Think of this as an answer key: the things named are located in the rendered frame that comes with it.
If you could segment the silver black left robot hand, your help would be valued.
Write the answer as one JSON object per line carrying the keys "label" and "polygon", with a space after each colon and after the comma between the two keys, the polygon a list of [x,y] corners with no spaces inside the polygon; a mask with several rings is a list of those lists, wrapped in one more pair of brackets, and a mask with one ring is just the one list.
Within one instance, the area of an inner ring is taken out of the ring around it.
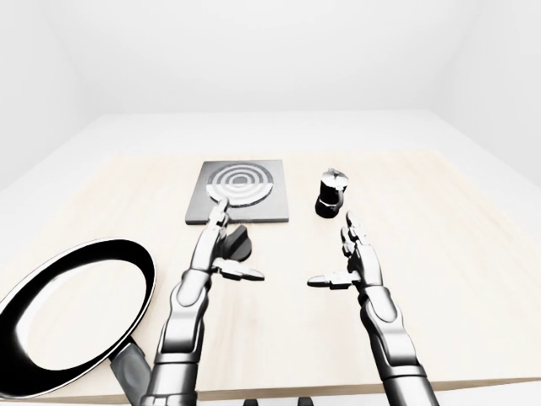
{"label": "silver black left robot hand", "polygon": [[265,275],[238,261],[229,260],[224,253],[229,216],[229,199],[221,199],[211,210],[208,222],[199,236],[190,262],[190,269],[219,273],[232,280],[264,281]]}

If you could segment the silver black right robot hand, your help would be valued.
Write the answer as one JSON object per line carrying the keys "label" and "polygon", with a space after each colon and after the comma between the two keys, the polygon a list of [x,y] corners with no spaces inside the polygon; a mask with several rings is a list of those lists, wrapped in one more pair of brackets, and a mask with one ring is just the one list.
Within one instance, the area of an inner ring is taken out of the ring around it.
{"label": "silver black right robot hand", "polygon": [[365,289],[383,285],[380,261],[367,240],[364,226],[352,211],[346,213],[346,223],[341,229],[341,240],[342,253],[347,257],[347,269],[311,277],[307,281],[309,287],[338,290],[350,286]]}

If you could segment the round black stove knob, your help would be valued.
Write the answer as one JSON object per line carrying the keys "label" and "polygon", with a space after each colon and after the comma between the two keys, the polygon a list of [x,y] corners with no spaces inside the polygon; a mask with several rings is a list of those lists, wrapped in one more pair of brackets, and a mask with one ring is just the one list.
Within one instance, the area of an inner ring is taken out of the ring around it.
{"label": "round black stove knob", "polygon": [[248,229],[244,225],[238,226],[228,234],[222,244],[221,257],[227,260],[246,261],[252,254],[252,242]]}

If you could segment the flat dark stove plate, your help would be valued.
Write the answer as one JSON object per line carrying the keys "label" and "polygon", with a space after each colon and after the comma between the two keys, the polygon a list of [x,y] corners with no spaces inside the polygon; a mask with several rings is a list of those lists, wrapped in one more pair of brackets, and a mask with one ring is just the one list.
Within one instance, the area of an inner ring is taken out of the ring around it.
{"label": "flat dark stove plate", "polygon": [[194,187],[185,222],[205,224],[211,209],[228,199],[231,223],[288,222],[281,160],[206,161]]}

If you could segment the black silver moka pot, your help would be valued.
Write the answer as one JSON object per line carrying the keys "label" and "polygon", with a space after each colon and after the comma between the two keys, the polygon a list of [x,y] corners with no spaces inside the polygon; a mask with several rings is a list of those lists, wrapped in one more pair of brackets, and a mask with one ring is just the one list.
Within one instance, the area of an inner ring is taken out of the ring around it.
{"label": "black silver moka pot", "polygon": [[348,177],[335,168],[329,168],[320,178],[320,194],[315,203],[315,212],[323,218],[335,217],[343,206]]}

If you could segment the black frying pan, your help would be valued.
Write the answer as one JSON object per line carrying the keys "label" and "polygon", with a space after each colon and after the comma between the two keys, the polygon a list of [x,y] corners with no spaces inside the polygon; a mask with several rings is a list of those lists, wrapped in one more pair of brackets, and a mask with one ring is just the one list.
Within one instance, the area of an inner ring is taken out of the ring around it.
{"label": "black frying pan", "polygon": [[128,239],[2,264],[0,400],[137,404],[150,367],[132,335],[155,285],[150,253]]}

